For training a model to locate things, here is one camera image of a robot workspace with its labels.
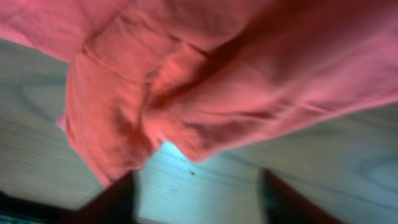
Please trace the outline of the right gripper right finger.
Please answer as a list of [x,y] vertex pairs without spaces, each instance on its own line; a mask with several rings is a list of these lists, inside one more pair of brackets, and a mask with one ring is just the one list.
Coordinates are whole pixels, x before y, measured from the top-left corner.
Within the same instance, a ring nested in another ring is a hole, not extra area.
[[269,224],[343,224],[270,169],[260,171],[260,206]]

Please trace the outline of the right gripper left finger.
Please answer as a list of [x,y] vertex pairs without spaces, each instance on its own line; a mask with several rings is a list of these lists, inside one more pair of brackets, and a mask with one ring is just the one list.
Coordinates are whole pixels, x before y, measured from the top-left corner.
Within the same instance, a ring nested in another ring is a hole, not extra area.
[[137,177],[126,173],[58,224],[137,224]]

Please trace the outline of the red soccer t-shirt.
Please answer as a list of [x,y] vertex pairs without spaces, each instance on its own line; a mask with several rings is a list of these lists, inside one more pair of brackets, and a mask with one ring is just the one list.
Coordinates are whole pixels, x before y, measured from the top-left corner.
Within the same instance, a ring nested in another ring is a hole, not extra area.
[[103,185],[164,141],[193,162],[397,101],[396,1],[2,1],[68,63],[59,124]]

